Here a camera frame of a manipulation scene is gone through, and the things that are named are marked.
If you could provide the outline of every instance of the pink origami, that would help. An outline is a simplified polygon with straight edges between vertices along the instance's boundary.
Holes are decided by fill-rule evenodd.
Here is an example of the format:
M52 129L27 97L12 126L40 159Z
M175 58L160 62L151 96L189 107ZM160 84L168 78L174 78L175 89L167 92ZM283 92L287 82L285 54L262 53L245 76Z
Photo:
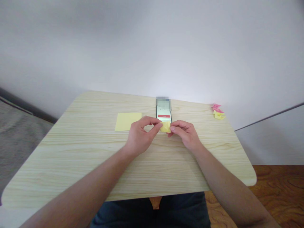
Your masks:
M222 110L219 109L220 106L221 105L219 104L213 104L211 108L216 112L224 113Z

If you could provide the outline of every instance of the red button on screen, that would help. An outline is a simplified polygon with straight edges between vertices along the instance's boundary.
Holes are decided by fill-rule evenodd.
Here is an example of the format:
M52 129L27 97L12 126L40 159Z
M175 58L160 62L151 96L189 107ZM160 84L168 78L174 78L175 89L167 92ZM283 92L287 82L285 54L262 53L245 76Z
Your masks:
M168 116L168 115L157 115L157 117L167 117L167 118L170 118L170 116Z

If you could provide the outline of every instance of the smartphone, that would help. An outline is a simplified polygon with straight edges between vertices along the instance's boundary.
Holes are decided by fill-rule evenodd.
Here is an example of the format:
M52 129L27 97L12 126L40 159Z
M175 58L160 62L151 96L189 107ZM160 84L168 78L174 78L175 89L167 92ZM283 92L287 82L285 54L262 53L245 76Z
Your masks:
M169 97L156 97L156 118L162 122L170 121L171 116L171 99Z

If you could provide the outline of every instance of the yellow paper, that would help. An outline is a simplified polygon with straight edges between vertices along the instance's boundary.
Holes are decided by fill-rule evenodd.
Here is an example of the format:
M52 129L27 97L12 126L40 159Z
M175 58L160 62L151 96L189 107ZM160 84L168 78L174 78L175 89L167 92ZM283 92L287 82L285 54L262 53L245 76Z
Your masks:
M216 118L216 119L225 119L226 118L225 116L223 116L223 115L225 115L225 113L217 112L214 110L213 114L214 114L214 118Z
M161 132L168 132L168 133L170 133L171 132L170 126L171 126L171 122L170 121L162 122Z
M141 117L141 112L119 113L117 115L115 131L130 130L131 124L140 120Z
M222 115L225 115L225 113L221 113L221 112L217 112L217 111L213 111L213 114L214 115L217 115L217 116L222 116Z
M214 115L214 118L216 118L216 119L225 119L226 117L225 116Z

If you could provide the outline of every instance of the wooden floor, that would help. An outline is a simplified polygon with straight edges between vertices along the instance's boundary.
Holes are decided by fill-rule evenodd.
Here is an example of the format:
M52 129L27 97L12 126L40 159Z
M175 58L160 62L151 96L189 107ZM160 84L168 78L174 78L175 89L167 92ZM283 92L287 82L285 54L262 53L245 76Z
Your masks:
M281 227L304 227L304 166L253 166L250 187ZM211 191L205 192L212 228L236 227Z

